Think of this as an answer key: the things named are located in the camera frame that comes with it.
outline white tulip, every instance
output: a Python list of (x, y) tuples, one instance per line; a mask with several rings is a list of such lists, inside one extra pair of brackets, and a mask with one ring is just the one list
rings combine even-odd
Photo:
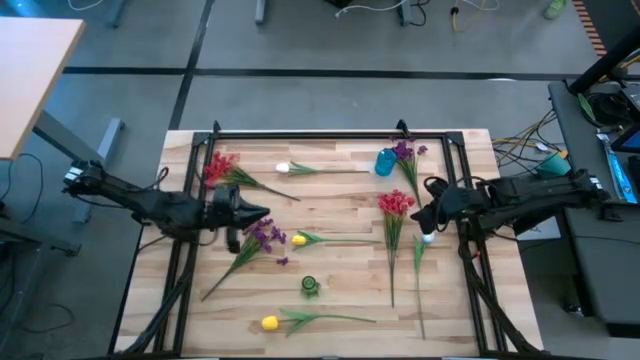
[(425, 243), (425, 245), (431, 245), (431, 243), (433, 243), (433, 240), (436, 238), (436, 232), (432, 232), (431, 234), (423, 234), (422, 235), (422, 241)]
[(289, 172), (289, 164), (287, 163), (280, 163), (278, 165), (276, 165), (276, 171), (282, 174), (286, 174)]

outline metal leg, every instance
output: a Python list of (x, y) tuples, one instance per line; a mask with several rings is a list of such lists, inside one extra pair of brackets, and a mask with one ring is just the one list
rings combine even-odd
[(411, 1), (407, 0), (402, 3), (400, 6), (400, 13), (402, 14), (402, 20), (400, 24), (402, 26), (409, 26), (409, 24), (413, 21), (413, 16), (411, 14)]
[[(124, 123), (122, 120), (114, 118), (111, 119), (109, 126), (107, 127), (107, 131), (104, 133), (102, 137), (102, 141), (100, 142), (100, 146), (98, 146), (98, 155), (102, 157), (102, 164), (106, 166), (109, 161), (109, 155), (112, 153), (113, 144), (116, 141), (116, 136), (118, 132), (124, 128)], [(76, 213), (73, 216), (73, 222), (75, 223), (86, 223), (89, 221), (89, 217), (91, 216), (91, 205), (87, 203), (80, 203), (78, 207), (76, 207)]]
[(264, 22), (264, 9), (267, 6), (267, 0), (256, 0), (256, 24), (260, 25)]
[(33, 132), (73, 160), (102, 162), (102, 156), (97, 151), (93, 150), (46, 111), (40, 114)]
[[(38, 123), (33, 128), (33, 132), (73, 160), (93, 160), (106, 165), (118, 132), (122, 128), (124, 128), (122, 120), (117, 118), (111, 119), (107, 131), (102, 138), (102, 142), (100, 142), (100, 146), (98, 146), (98, 151), (89, 147), (82, 139), (74, 135), (46, 111), (43, 111), (40, 115), (40, 119), (38, 119)], [(86, 223), (89, 220), (90, 213), (90, 205), (81, 203), (76, 209), (73, 221)]]
[(67, 255), (78, 255), (79, 244), (73, 244), (55, 236), (35, 230), (33, 227), (25, 226), (7, 219), (0, 218), (0, 234), (9, 238), (7, 241), (26, 241), (51, 246), (54, 249), (62, 250)]
[(111, 16), (111, 26), (114, 29), (120, 27), (120, 23), (122, 22), (122, 16), (124, 15), (125, 7), (129, 5), (129, 0), (116, 0), (113, 5), (113, 15)]

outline concrete floor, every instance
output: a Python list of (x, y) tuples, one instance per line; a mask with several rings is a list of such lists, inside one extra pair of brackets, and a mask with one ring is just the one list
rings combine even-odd
[[(432, 0), (425, 7), (425, 27), (401, 28), (395, 13), (351, 11), (336, 20), (334, 9), (319, 0), (270, 0), (267, 23), (257, 28), (255, 1), (217, 0), (198, 67), (576, 74), (597, 59), (572, 6), (549, 22), (540, 17), (546, 1), (503, 0), (499, 11), (483, 14), (472, 30), (453, 35), (452, 3)], [(63, 0), (36, 4), (41, 14), (88, 21), (74, 66), (184, 67), (205, 0), (133, 0), (117, 30), (107, 26), (111, 1), (82, 13), (69, 10)], [(461, 21), (467, 21), (472, 10), (462, 11)], [(144, 185), (154, 179), (181, 81), (181, 76), (64, 75), (46, 108), (92, 145), (110, 118), (122, 118), (127, 128), (110, 171)], [(390, 128), (403, 118), (414, 128), (482, 127), (502, 137), (550, 109), (546, 85), (197, 76), (180, 128), (210, 129), (214, 120), (227, 129)], [(544, 135), (562, 141), (555, 124)], [(31, 223), (80, 241), (83, 249), (76, 258), (52, 256), (24, 319), (33, 327), (55, 325), (60, 314), (47, 304), (61, 303), (74, 311), (76, 322), (43, 335), (16, 330), (7, 351), (13, 356), (42, 352), (46, 359), (103, 355), (140, 227), (126, 212), (113, 209), (95, 209), (90, 223), (71, 224), (74, 201), (60, 193), (69, 161), (36, 136), (24, 152), (41, 157), (45, 165), (44, 196)], [(8, 164), (0, 165), (4, 174)], [(33, 202), (33, 166), (26, 159), (15, 165), (14, 188), (6, 200), (17, 218)], [(4, 184), (0, 179), (0, 188)], [(560, 309), (571, 269), (549, 274), (544, 265), (553, 248), (532, 250), (524, 259), (545, 348), (560, 355), (636, 358), (639, 341), (610, 339), (597, 321)]]

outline yellow tulip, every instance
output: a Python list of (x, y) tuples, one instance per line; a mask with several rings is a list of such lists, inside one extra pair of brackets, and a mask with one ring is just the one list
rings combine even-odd
[(295, 235), (291, 238), (291, 243), (296, 246), (302, 246), (307, 243), (307, 238), (302, 235)]
[(262, 328), (264, 330), (276, 330), (278, 328), (278, 318), (275, 316), (267, 316), (262, 319)]

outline wooden tabletop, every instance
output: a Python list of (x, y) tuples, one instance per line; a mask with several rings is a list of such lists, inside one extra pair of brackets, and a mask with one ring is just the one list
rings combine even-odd
[(67, 64), (82, 20), (0, 17), (0, 159), (15, 159)]
[[(182, 189), (192, 134), (190, 131), (167, 134), (160, 166), (168, 166), (170, 173), (161, 185), (163, 190)], [(465, 130), (464, 134), (473, 175), (488, 179), (499, 176), (488, 131)], [(429, 150), (419, 160), (419, 177), (446, 178), (441, 144), (418, 140), (414, 146), (423, 144)], [(238, 154), (239, 165), (258, 181), (302, 199), (295, 202), (263, 191), (242, 190), (247, 201), (271, 208), (271, 217), (289, 238), (297, 230), (304, 230), (327, 238), (383, 240), (382, 213), (377, 208), (376, 196), (396, 188), (410, 191), (399, 171), (389, 177), (372, 172), (291, 178), (275, 173), (274, 168), (280, 162), (296, 161), (320, 169), (372, 170), (377, 152), (389, 145), (386, 140), (218, 140), (216, 150)], [(457, 160), (456, 168), (457, 174), (461, 174)], [(423, 188), (420, 195), (425, 204), (431, 201)], [(420, 287), (427, 339), (422, 340), (413, 269), (414, 234), (420, 234), (418, 224), (406, 221), (396, 261), (396, 306), (392, 308), (387, 255), (382, 243), (317, 244), (294, 252), (287, 242), (275, 246), (274, 255), (288, 256), (289, 264), (284, 267), (275, 261), (249, 264), (201, 301), (233, 260), (225, 249), (221, 232), (213, 245), (200, 247), (198, 251), (183, 355), (477, 355), (455, 226), (438, 234), (423, 257)], [(157, 229), (146, 229), (142, 244), (158, 236)], [(202, 243), (213, 240), (212, 233), (202, 233)], [(487, 246), (500, 305), (527, 339), (541, 348), (517, 244), (495, 238)], [(158, 309), (170, 248), (170, 241), (160, 242), (138, 255), (116, 349), (130, 345)], [(305, 275), (314, 276), (321, 284), (318, 298), (307, 300), (300, 294), (300, 282)], [(360, 316), (378, 322), (316, 320), (286, 338), (287, 325), (275, 332), (265, 332), (260, 326), (265, 316), (282, 317), (279, 308)], [(489, 343), (494, 344), (486, 308), (483, 319)], [(168, 341), (173, 337), (174, 321), (175, 314), (169, 320)]]

